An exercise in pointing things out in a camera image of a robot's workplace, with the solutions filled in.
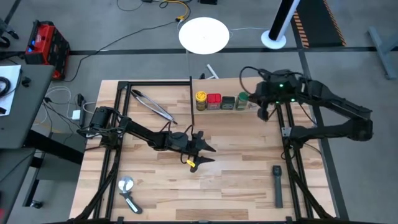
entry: black handle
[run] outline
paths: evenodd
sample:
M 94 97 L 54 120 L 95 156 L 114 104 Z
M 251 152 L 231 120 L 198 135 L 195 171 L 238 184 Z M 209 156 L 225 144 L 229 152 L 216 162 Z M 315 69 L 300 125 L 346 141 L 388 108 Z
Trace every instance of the black handle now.
M 32 50 L 35 49 L 35 46 L 34 46 L 34 44 L 32 44 L 32 41 L 36 39 L 37 28 L 38 28 L 38 27 L 40 27 L 40 22 L 36 19 L 36 20 L 33 22 L 32 32 L 30 33 L 30 37 L 29 37 L 29 40 L 28 40 L 28 43 L 27 43 L 27 46 L 28 46 L 30 49 L 32 49 Z
M 132 212 L 134 212 L 136 214 L 141 214 L 142 208 L 140 206 L 138 206 L 136 203 L 134 203 L 130 194 L 131 194 L 131 192 L 120 193 L 120 195 L 122 195 L 124 197 L 124 199 L 126 199 L 126 202 L 129 205 Z
M 275 207 L 284 207 L 284 203 L 282 200 L 282 184 L 280 182 L 280 177 L 278 176 L 275 176 Z

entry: yellow object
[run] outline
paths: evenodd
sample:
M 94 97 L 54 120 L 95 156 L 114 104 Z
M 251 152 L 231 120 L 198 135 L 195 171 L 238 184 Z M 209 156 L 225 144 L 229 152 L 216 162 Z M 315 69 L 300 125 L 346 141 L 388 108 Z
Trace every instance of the yellow object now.
M 205 102 L 207 99 L 207 94 L 204 91 L 198 91 L 196 94 L 197 102 Z
M 182 16 L 178 16 L 177 19 L 180 20 L 185 20 L 187 18 L 188 15 L 188 6 L 184 3 L 184 2 L 180 2 L 180 1 L 171 1 L 171 0 L 164 0 L 164 2 L 170 2 L 170 3 L 179 3 L 185 6 L 185 14 Z
M 194 162 L 192 162 L 191 160 L 187 159 L 187 164 L 189 164 L 192 167 L 195 167 L 196 164 Z

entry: black table leg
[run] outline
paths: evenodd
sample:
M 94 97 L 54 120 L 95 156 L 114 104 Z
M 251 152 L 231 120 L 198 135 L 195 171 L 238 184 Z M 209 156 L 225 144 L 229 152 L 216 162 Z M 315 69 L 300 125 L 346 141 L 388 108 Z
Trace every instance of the black table leg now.
M 31 167 L 35 167 L 35 173 L 33 175 L 32 182 L 30 183 L 30 186 L 27 190 L 27 194 L 25 196 L 24 203 L 22 204 L 23 207 L 30 207 L 33 202 L 33 198 L 35 196 L 37 186 L 39 185 L 39 179 L 37 178 L 37 175 L 39 174 L 40 167 L 42 166 L 43 163 L 43 158 L 44 158 L 44 153 L 41 155 L 40 158 L 38 157 L 33 157 L 32 162 L 30 163 Z
M 33 130 L 29 131 L 25 140 L 24 147 L 34 147 L 40 151 L 53 154 L 62 159 L 66 159 L 79 165 L 81 165 L 81 162 L 83 161 L 83 153 L 57 141 L 54 141 L 53 139 L 50 139 Z

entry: red spice jar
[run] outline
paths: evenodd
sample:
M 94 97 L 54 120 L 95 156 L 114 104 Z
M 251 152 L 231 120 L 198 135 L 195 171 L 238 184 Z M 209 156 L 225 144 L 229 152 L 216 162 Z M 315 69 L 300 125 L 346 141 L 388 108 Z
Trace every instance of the red spice jar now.
M 221 107 L 221 94 L 219 93 L 207 94 L 207 109 L 219 110 L 220 107 Z

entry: green spice jar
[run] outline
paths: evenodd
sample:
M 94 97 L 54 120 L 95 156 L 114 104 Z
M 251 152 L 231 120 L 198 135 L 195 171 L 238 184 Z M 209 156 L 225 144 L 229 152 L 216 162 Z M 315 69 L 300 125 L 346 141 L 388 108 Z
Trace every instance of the green spice jar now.
M 236 97 L 236 110 L 245 110 L 248 104 L 249 94 L 246 92 L 241 92 L 238 97 Z

